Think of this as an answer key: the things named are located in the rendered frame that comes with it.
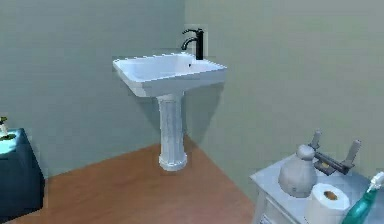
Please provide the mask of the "dark candlestick with grey candles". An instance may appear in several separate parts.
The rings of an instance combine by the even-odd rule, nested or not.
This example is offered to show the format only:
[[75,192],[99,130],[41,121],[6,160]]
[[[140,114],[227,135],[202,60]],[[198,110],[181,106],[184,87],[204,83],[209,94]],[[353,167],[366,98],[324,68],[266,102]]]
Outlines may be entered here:
[[320,148],[319,141],[321,135],[322,132],[320,130],[316,130],[311,142],[309,143],[309,146],[314,149],[315,158],[317,159],[314,163],[315,168],[327,176],[330,176],[335,171],[346,175],[355,166],[354,159],[356,158],[356,155],[361,147],[361,141],[358,139],[354,140],[346,158],[343,161],[338,162],[330,156],[318,151]]

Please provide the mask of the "black sink faucet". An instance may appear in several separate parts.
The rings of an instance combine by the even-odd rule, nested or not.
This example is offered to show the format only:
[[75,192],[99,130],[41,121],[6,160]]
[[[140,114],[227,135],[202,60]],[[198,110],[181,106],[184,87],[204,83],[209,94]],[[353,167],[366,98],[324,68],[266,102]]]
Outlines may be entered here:
[[188,47],[188,44],[191,42],[196,43],[196,59],[197,60],[203,60],[204,59],[204,31],[201,28],[198,29],[186,29],[183,31],[183,34],[186,34],[188,32],[194,32],[194,37],[187,38],[181,45],[182,50],[186,50]]

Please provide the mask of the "pale grey side table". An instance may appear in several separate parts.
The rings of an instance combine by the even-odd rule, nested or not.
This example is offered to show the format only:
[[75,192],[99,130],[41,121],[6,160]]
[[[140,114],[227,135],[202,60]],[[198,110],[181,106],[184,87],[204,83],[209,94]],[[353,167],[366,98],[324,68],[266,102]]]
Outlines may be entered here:
[[[281,166],[288,156],[250,176],[259,190],[252,224],[307,224],[304,215],[307,198],[295,198],[286,194],[278,184]],[[350,171],[347,175],[335,172],[330,176],[316,172],[319,183],[326,183],[342,190],[354,205],[368,188],[370,180]],[[378,192],[376,201],[364,224],[384,224],[384,187]]]

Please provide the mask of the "grey round vase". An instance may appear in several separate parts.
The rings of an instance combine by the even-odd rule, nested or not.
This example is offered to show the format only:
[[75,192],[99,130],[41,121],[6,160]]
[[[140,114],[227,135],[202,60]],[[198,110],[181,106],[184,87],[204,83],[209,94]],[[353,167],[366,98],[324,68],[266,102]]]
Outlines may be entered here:
[[296,198],[307,198],[311,194],[317,183],[314,156],[312,147],[300,145],[295,155],[282,165],[278,183],[285,193]]

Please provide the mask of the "white toilet paper roll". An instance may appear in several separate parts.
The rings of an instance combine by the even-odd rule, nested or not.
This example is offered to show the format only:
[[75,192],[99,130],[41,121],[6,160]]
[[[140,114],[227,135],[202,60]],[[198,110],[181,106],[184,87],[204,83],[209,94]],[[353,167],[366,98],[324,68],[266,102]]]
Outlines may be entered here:
[[318,183],[312,188],[304,218],[307,224],[341,224],[349,207],[349,197],[342,190]]

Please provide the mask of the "dark blue cabinet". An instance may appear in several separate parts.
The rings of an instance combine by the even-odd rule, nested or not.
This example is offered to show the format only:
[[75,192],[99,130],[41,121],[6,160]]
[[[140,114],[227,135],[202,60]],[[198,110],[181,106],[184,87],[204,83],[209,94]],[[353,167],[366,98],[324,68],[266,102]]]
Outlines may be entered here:
[[45,179],[23,128],[0,141],[0,224],[43,207]]

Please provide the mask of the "small potted plant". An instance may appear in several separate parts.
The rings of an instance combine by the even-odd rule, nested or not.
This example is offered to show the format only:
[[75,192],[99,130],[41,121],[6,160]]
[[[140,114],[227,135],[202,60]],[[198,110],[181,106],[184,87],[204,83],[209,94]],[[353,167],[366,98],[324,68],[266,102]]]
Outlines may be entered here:
[[0,116],[0,131],[3,133],[3,135],[0,137],[0,141],[3,140],[11,140],[16,137],[15,134],[10,134],[8,132],[8,128],[6,127],[5,122],[8,120],[5,116]]

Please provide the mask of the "teal spray bottle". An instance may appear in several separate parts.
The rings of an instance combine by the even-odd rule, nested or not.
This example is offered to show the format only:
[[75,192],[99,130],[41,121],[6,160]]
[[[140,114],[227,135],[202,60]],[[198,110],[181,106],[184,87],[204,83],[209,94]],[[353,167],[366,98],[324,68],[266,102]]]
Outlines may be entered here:
[[384,171],[377,173],[371,180],[363,196],[351,207],[341,224],[364,224],[376,200],[376,196],[384,184]]

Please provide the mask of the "white pedestal sink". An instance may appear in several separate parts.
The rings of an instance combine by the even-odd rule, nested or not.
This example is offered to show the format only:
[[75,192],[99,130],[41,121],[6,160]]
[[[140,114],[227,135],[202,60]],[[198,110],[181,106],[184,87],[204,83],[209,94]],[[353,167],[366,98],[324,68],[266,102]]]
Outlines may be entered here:
[[159,105],[161,152],[159,165],[179,171],[187,164],[182,124],[186,91],[224,83],[227,67],[185,52],[116,59],[113,67],[137,97],[155,97]]

